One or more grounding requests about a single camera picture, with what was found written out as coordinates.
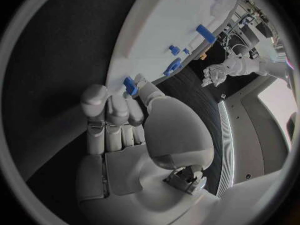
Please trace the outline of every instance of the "blue object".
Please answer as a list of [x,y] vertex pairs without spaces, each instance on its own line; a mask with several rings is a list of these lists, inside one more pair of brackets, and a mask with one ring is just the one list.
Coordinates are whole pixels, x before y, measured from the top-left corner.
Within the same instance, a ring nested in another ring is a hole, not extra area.
[[123,84],[126,87],[126,92],[129,93],[131,96],[137,94],[138,88],[135,84],[135,81],[130,77],[126,77]]
[[173,46],[173,45],[171,45],[171,46],[169,47],[169,49],[171,50],[171,53],[172,53],[174,56],[176,56],[176,55],[179,54],[179,52],[180,52],[180,48],[179,48],[178,46]]
[[196,28],[196,31],[200,33],[210,44],[213,44],[217,40],[215,35],[213,35],[206,27],[201,24]]
[[174,61],[171,62],[171,64],[167,67],[167,69],[163,72],[165,76],[170,76],[171,72],[181,69],[183,66],[181,65],[181,58],[177,57]]
[[183,49],[182,51],[184,51],[185,54],[190,55],[190,50],[188,50],[187,48]]

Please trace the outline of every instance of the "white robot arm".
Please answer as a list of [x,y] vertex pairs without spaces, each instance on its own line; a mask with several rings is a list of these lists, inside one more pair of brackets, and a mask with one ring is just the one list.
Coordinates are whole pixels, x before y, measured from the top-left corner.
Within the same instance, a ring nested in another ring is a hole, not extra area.
[[209,84],[214,84],[217,87],[226,80],[227,75],[234,77],[251,73],[262,76],[271,75],[287,81],[286,68],[284,62],[273,62],[260,57],[250,59],[233,55],[223,63],[211,65],[203,70],[205,78],[203,79],[202,87],[206,87]]

